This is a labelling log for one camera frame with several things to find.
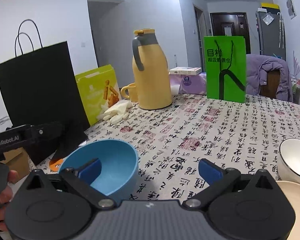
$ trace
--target purple down coat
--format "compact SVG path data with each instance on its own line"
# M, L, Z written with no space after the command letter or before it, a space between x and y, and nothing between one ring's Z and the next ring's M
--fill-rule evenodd
M246 94L259 95L260 86L267 84L267 72L280 70L280 83L276 98L293 102L291 76L286 61L280 58L247 54L247 86Z

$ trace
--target wooden chair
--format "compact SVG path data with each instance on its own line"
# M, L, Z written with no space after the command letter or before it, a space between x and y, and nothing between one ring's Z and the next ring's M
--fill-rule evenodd
M267 73L267 85L260 86L260 95L276 99L277 89L280 84L280 70L271 70Z

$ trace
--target beige plate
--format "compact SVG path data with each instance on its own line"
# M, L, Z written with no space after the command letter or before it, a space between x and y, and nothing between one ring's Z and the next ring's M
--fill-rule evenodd
M291 181L277 181L296 213L296 222L288 240L300 240L300 184Z

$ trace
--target calligraphy tablecloth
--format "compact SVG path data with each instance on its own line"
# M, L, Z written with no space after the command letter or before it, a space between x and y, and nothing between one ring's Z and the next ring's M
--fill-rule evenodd
M138 182L130 199L179 199L208 186L198 173L207 158L216 165L254 174L267 169L277 175L279 145L300 139L300 106L247 95L246 103L177 95L172 106L146 111L133 107L126 121L99 122L87 130L88 143L116 138L131 143L139 154ZM47 159L32 169L53 173Z

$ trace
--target yellow thermos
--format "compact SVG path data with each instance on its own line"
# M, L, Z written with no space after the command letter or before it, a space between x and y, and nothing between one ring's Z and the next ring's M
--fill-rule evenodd
M167 59L153 29L134 31L132 68L139 107L161 109L172 104Z

